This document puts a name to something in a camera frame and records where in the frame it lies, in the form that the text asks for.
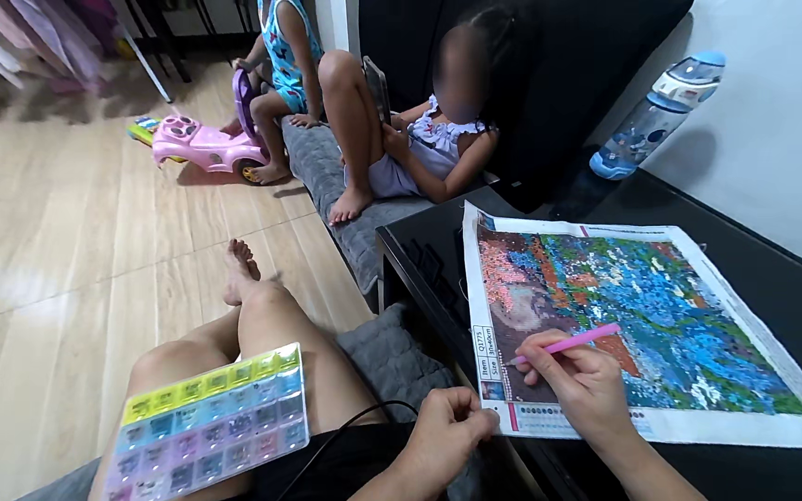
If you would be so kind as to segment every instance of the black shorts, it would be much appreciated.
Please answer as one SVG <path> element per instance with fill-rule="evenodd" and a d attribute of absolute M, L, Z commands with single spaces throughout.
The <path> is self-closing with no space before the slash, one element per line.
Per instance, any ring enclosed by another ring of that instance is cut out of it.
<path fill-rule="evenodd" d="M 365 424 L 347 428 L 321 452 L 284 499 L 349 499 L 363 484 L 395 461 L 413 428 L 413 423 Z M 274 501 L 335 432 L 316 435 L 304 450 L 256 468 L 253 470 L 252 490 L 232 497 L 230 501 Z"/>

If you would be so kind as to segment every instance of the ride-on toy car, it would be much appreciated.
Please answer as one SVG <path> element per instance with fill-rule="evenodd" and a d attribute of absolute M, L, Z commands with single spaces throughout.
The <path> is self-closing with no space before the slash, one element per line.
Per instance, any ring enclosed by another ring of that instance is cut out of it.
<path fill-rule="evenodd" d="M 250 101 L 256 91 L 246 71 L 238 70 L 233 76 L 234 102 L 243 132 L 236 137 L 217 128 L 201 125 L 197 120 L 181 115 L 169 115 L 153 135 L 153 159 L 157 165 L 168 157 L 187 159 L 206 172 L 236 172 L 244 181 L 254 181 L 252 169 L 269 161 L 268 151 L 256 135 L 250 113 Z"/>

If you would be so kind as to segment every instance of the hand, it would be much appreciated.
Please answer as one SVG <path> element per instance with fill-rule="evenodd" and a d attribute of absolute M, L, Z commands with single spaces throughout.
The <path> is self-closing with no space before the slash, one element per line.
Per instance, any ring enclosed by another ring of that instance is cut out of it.
<path fill-rule="evenodd" d="M 410 125 L 407 123 L 406 120 L 401 118 L 401 115 L 392 115 L 392 128 L 395 130 L 407 130 L 407 126 Z"/>
<path fill-rule="evenodd" d="M 250 62 L 241 57 L 231 61 L 231 67 L 234 68 L 234 71 L 238 71 L 239 69 L 243 68 L 247 73 L 253 70 Z"/>
<path fill-rule="evenodd" d="M 492 409 L 482 409 L 472 390 L 432 390 L 422 402 L 407 446 L 389 470 L 402 475 L 408 480 L 406 485 L 418 491 L 411 498 L 434 499 L 499 424 L 500 416 Z"/>
<path fill-rule="evenodd" d="M 382 149 L 395 160 L 401 161 L 410 153 L 407 129 L 395 130 L 391 125 L 382 124 Z"/>
<path fill-rule="evenodd" d="M 311 115 L 306 115 L 305 113 L 297 113 L 292 116 L 290 119 L 290 125 L 294 125 L 296 127 L 304 127 L 304 128 L 312 128 L 321 125 L 321 120 L 318 120 Z"/>
<path fill-rule="evenodd" d="M 630 421 L 618 360 L 604 351 L 581 345 L 550 355 L 543 350 L 571 337 L 558 329 L 533 334 L 515 352 L 528 359 L 516 368 L 525 383 L 537 384 L 538 373 L 550 383 L 565 417 L 597 452 L 627 447 L 641 440 Z"/>

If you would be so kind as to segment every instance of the blue water bottle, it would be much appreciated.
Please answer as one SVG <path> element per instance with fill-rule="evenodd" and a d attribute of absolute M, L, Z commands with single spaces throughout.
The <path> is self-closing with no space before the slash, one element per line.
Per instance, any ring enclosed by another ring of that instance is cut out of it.
<path fill-rule="evenodd" d="M 590 168 L 612 181 L 633 174 L 693 109 L 714 94 L 725 66 L 726 57 L 719 51 L 698 52 L 671 66 L 593 155 Z"/>

